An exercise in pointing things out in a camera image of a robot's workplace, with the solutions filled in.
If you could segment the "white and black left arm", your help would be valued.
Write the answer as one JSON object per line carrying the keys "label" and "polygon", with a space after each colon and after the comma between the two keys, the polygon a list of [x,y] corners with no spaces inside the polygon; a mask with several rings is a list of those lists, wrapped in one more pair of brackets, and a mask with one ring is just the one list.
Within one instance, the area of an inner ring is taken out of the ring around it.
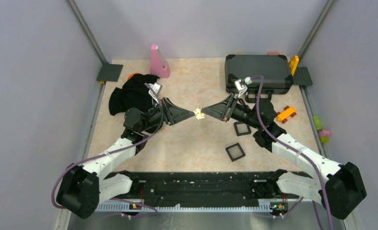
{"label": "white and black left arm", "polygon": [[147,130],[158,131],[163,124],[175,125],[194,117],[193,111],[175,106],[168,98],[158,101],[158,106],[143,113],[130,108],[124,115],[124,132],[108,149],[70,165],[55,183],[53,204],[67,209],[82,219],[91,216],[96,208],[118,195],[134,198],[139,193],[138,179],[128,171],[113,174],[124,161],[136,156],[154,136]]}

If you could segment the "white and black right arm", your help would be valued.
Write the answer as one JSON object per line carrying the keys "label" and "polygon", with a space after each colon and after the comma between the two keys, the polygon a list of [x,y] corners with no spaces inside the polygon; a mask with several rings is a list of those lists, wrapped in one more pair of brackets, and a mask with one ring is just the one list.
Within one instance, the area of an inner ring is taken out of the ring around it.
{"label": "white and black right arm", "polygon": [[366,198],[367,193],[359,168],[351,163],[330,160],[294,139],[278,126],[277,112],[269,99],[259,99],[253,108],[243,105],[229,94],[223,101],[204,107],[201,112],[227,122],[234,119],[256,128],[253,137],[269,152],[294,163],[308,176],[277,170],[268,182],[267,192],[272,197],[294,194],[321,203],[337,219],[346,219]]}

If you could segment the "small gold brooch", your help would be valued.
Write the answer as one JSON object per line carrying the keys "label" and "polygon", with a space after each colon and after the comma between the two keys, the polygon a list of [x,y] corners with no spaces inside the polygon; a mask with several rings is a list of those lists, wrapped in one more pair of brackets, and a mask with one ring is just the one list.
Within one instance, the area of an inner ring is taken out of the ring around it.
{"label": "small gold brooch", "polygon": [[198,120],[204,119],[206,117],[205,113],[203,113],[200,108],[196,108],[193,112],[195,114],[195,118]]}

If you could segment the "black printed t-shirt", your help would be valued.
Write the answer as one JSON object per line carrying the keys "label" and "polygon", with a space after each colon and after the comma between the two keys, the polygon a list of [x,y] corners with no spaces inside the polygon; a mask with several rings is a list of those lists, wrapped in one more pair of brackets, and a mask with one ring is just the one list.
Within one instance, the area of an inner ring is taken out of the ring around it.
{"label": "black printed t-shirt", "polygon": [[121,88],[116,87],[109,99],[109,113],[116,115],[137,108],[146,113],[152,105],[152,98],[148,94],[146,83],[156,83],[158,76],[152,74],[137,74],[127,80]]}

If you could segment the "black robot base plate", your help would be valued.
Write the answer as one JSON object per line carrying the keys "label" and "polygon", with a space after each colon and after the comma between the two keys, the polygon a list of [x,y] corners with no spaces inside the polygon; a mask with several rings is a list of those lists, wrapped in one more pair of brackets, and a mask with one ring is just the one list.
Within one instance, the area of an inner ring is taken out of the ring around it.
{"label": "black robot base plate", "polygon": [[284,195],[267,183],[272,172],[133,172],[133,184],[116,198],[151,207],[257,207]]}

